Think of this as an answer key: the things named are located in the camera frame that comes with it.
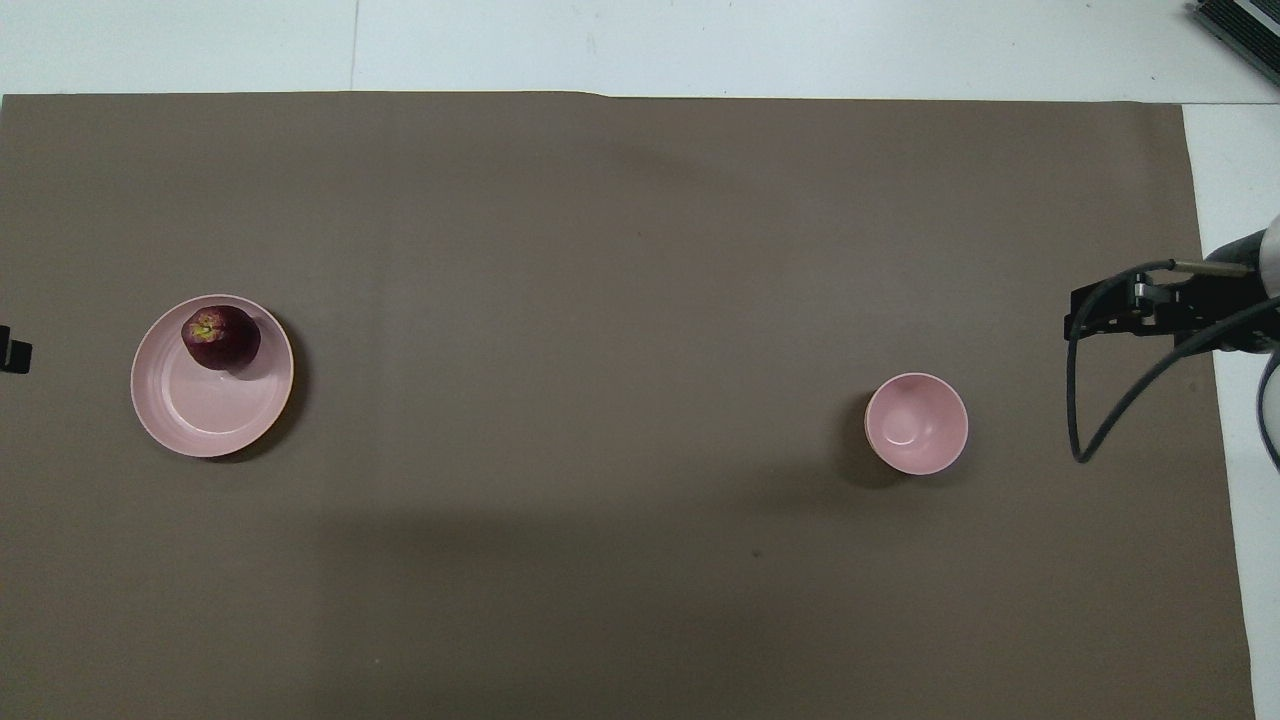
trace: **metal bracket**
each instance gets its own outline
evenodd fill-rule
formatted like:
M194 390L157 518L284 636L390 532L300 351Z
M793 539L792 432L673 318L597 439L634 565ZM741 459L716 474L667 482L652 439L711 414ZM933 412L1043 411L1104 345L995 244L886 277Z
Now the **metal bracket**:
M26 374L31 372L31 343L9 341L9 325L0 325L0 372Z

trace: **pink bowl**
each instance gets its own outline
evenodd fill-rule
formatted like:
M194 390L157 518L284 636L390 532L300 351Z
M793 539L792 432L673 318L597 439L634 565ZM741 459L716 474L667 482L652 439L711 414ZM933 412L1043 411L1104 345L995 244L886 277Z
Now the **pink bowl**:
M951 465L969 439L969 414L960 395L927 373L886 380L867 404L864 424L876 455L910 475Z
M182 324L206 305L248 314L262 333L257 356L233 373L196 364L182 343ZM160 316L133 356L133 410L151 437L174 452L216 457L248 446L284 410L293 387L293 347L265 307L234 295L193 297Z

